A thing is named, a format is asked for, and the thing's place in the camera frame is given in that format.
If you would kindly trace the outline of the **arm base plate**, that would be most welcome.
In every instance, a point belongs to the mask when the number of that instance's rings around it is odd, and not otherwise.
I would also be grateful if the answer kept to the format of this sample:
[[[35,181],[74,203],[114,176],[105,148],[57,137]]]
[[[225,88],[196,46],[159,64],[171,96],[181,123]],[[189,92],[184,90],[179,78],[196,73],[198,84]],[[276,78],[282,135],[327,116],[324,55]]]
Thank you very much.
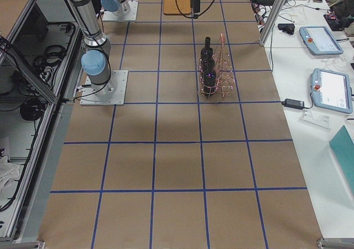
[[[113,3],[108,8],[104,7],[102,20],[104,22],[135,22],[138,12],[138,1],[125,1],[122,4]]]
[[[128,81],[127,70],[112,70],[111,78],[107,85],[91,85],[91,81],[86,76],[80,105],[82,106],[123,106]]]

